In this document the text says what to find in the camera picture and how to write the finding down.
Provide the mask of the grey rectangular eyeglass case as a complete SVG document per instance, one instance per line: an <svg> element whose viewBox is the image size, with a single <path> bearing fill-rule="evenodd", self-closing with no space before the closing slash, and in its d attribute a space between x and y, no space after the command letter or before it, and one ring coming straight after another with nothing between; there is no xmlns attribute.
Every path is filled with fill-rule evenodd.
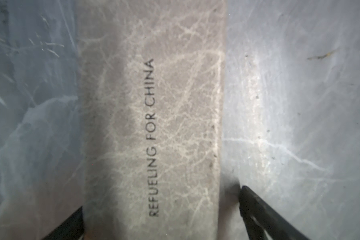
<svg viewBox="0 0 360 240"><path fill-rule="evenodd" d="M85 239L218 236L225 1L77 1Z"/></svg>

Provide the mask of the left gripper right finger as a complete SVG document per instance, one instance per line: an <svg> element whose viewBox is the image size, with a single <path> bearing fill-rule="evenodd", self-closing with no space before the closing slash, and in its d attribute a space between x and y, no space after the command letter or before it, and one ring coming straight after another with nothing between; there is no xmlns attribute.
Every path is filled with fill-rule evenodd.
<svg viewBox="0 0 360 240"><path fill-rule="evenodd" d="M247 186L239 193L239 210L250 240L308 240Z"/></svg>

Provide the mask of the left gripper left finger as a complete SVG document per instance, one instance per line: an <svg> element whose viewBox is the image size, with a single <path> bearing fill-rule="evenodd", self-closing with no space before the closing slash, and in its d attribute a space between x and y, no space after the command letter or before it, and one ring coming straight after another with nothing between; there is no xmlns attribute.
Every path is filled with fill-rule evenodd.
<svg viewBox="0 0 360 240"><path fill-rule="evenodd" d="M81 240L83 236L83 207L80 207L42 240Z"/></svg>

